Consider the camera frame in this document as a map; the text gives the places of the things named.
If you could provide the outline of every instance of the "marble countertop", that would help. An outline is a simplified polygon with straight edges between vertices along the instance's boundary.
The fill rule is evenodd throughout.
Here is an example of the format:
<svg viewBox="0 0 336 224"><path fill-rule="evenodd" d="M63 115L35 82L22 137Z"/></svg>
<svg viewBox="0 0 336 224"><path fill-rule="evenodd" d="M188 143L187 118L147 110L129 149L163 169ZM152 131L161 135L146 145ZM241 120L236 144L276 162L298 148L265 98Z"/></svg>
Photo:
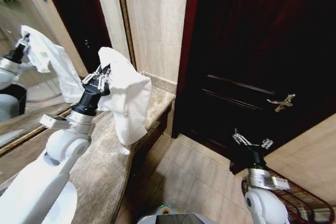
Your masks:
<svg viewBox="0 0 336 224"><path fill-rule="evenodd" d="M174 99L173 94L152 87L148 114L144 122L147 130ZM92 134L91 145L70 172L70 181L76 186L78 194L77 209L72 223L111 223L115 220L127 185L133 156L139 143L143 141L141 139L133 145L123 146L114 129L113 114L109 111L96 116L94 122L96 128ZM52 131L46 130L35 139L35 143L28 141L1 157L0 183L33 161L43 150L51 133Z"/></svg>

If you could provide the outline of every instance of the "door handle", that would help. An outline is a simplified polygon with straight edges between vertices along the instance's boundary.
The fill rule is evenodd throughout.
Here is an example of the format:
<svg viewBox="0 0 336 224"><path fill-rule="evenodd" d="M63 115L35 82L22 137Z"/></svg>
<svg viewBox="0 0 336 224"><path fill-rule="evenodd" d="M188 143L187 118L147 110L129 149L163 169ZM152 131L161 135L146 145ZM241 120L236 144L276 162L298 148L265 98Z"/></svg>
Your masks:
<svg viewBox="0 0 336 224"><path fill-rule="evenodd" d="M90 48L89 41L87 39L84 40L84 45L86 46L87 49Z"/></svg>
<svg viewBox="0 0 336 224"><path fill-rule="evenodd" d="M280 112L281 110L284 110L286 107L292 107L293 104L292 99L295 97L295 94L289 94L283 101L272 101L267 99L269 103L278 104L279 106L276 107L275 112Z"/></svg>

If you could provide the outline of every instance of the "beige floor tile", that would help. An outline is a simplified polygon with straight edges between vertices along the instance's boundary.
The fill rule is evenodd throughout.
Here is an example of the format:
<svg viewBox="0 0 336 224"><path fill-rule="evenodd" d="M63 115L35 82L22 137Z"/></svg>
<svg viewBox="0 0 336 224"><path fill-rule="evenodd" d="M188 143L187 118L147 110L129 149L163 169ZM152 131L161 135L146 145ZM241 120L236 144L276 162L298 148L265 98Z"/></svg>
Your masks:
<svg viewBox="0 0 336 224"><path fill-rule="evenodd" d="M176 207L184 208L194 181L195 176L172 163L160 184L160 188L176 200L178 203Z"/></svg>
<svg viewBox="0 0 336 224"><path fill-rule="evenodd" d="M227 176L224 196L245 209L245 200L241 189L241 184L241 178L234 176L231 172L229 172Z"/></svg>
<svg viewBox="0 0 336 224"><path fill-rule="evenodd" d="M208 157L203 157L201 167L196 177L212 189L224 195L229 173L231 172L224 166Z"/></svg>
<svg viewBox="0 0 336 224"><path fill-rule="evenodd" d="M242 210L238 205L224 197L219 223L245 224L245 218L246 211Z"/></svg>
<svg viewBox="0 0 336 224"><path fill-rule="evenodd" d="M203 155L194 149L181 144L177 155L175 156L174 162L180 167L185 169L187 172L196 176L198 170L200 169Z"/></svg>
<svg viewBox="0 0 336 224"><path fill-rule="evenodd" d="M163 155L157 152L154 149L151 149L141 166L140 172L147 178L150 178L153 172L155 171L156 167L158 166L160 160L162 159Z"/></svg>
<svg viewBox="0 0 336 224"><path fill-rule="evenodd" d="M177 202L172 197L170 197L163 190L158 189L156 190L154 197L152 198L152 201L150 202L149 206L151 209L156 209L157 207L161 205L170 205L173 207L178 207Z"/></svg>
<svg viewBox="0 0 336 224"><path fill-rule="evenodd" d="M222 209L223 196L205 183L196 179L191 190L186 209L218 221Z"/></svg>
<svg viewBox="0 0 336 224"><path fill-rule="evenodd" d="M157 186L160 185L161 181L163 180L164 176L166 175L169 167L171 166L172 161L166 157L162 157L162 159L157 164L156 169L152 173L150 180L156 184Z"/></svg>
<svg viewBox="0 0 336 224"><path fill-rule="evenodd" d="M164 157L155 149L151 149L141 167L141 173L158 186L170 167L171 162L171 160Z"/></svg>
<svg viewBox="0 0 336 224"><path fill-rule="evenodd" d="M252 220L252 215L249 211L246 211L245 213L245 219L244 219L244 224L254 224Z"/></svg>
<svg viewBox="0 0 336 224"><path fill-rule="evenodd" d="M121 204L115 224L131 224L133 222L134 220L131 212Z"/></svg>
<svg viewBox="0 0 336 224"><path fill-rule="evenodd" d="M188 145L189 147L197 150L198 152L202 153L204 156L216 161L217 163L229 168L230 167L230 160L221 156L220 154L210 150L209 148L205 147L204 145L192 140L191 138L180 134L177 138L182 143Z"/></svg>
<svg viewBox="0 0 336 224"><path fill-rule="evenodd" d="M146 212L157 188L148 178L136 175L129 181L122 203L138 218Z"/></svg>
<svg viewBox="0 0 336 224"><path fill-rule="evenodd" d="M167 157L170 160L174 160L177 151L180 149L180 146L182 143L177 140L173 139L167 134L163 134L155 143L153 148L163 154L165 157Z"/></svg>

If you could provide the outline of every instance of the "marble wall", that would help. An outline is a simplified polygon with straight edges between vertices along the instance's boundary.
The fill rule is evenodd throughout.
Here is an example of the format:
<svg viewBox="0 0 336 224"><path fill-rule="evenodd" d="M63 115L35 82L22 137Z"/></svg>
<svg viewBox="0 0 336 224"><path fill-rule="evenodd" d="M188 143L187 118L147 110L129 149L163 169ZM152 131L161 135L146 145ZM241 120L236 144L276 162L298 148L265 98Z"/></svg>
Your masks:
<svg viewBox="0 0 336 224"><path fill-rule="evenodd" d="M130 60L119 0L100 0L112 47Z"/></svg>
<svg viewBox="0 0 336 224"><path fill-rule="evenodd" d="M177 82L186 0L126 0L138 72Z"/></svg>

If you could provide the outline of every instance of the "reflected towel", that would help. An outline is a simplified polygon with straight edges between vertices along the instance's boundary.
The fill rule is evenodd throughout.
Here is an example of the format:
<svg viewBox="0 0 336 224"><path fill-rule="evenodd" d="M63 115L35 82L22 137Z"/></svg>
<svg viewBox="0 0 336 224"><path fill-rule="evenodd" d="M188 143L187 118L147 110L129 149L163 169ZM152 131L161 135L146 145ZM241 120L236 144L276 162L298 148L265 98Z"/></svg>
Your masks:
<svg viewBox="0 0 336 224"><path fill-rule="evenodd" d="M50 62L57 74L59 88L64 100L71 103L78 102L84 92L84 88L63 47L55 45L39 31L29 26L21 26L22 36L24 37L28 33L30 34L30 48L27 54L29 60L40 73L50 72L48 68Z"/></svg>

